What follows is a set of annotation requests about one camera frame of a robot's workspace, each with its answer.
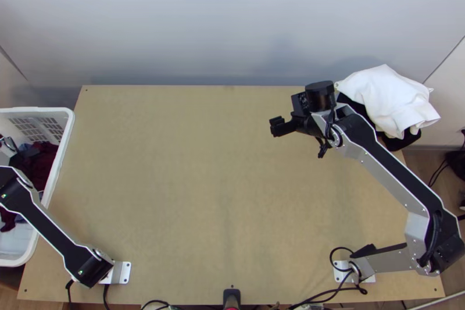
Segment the white cloth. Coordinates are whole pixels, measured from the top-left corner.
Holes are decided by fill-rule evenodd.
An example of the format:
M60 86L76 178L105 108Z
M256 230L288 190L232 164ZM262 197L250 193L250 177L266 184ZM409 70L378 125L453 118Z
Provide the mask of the white cloth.
M334 86L365 105L376 130L393 138L403 139L408 128L417 134L441 118L428 102L432 89L397 74L386 64L353 73Z

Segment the laundry basket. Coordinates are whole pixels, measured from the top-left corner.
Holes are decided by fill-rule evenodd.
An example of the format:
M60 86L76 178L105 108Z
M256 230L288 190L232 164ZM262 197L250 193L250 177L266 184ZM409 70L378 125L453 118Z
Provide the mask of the laundry basket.
M0 109L0 134L12 137L17 146L36 141L59 145L42 196L48 207L65 156L74 113L67 108L9 108ZM34 253L38 233L28 223L16 224L6 233L0 232L0 266L20 266Z

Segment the white wall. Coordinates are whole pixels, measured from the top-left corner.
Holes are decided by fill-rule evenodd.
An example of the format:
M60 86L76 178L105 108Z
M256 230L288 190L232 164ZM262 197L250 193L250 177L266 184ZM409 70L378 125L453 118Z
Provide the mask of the white wall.
M55 104L87 83L304 85L382 63L424 81L465 33L463 3L0 0L0 45Z
M465 129L465 39L425 82L441 120L422 130L415 145L462 145Z
M0 53L0 108L45 106L29 82Z

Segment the robotic arm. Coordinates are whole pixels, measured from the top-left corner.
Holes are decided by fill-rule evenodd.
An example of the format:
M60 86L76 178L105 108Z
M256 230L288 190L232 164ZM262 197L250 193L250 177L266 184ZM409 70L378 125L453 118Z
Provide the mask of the robotic arm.
M387 151L364 117L349 105L336 103L331 81L309 84L292 97L291 120L270 120L271 133L281 137L297 131L316 137L319 158L329 148L358 160L409 212L406 241L376 248L366 245L345 261L354 271L355 283L375 273L414 269L436 276L464 253L457 218L447 211L439 196Z
M97 283L128 283L131 263L114 261L101 250L71 238L42 206L37 191L20 170L0 166L0 206L22 215L61 254L74 281L88 288Z

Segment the beige table surface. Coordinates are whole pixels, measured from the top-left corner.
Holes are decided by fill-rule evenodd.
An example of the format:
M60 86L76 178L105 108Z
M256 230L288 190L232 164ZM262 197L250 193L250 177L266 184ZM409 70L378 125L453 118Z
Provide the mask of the beige table surface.
M50 211L81 241L131 261L109 303L289 304L337 286L328 255L404 241L406 211L361 164L303 134L273 138L301 87L87 86ZM368 295L334 302L444 296L439 277L377 275ZM40 239L19 298L66 301L69 275ZM102 302L100 285L71 288Z

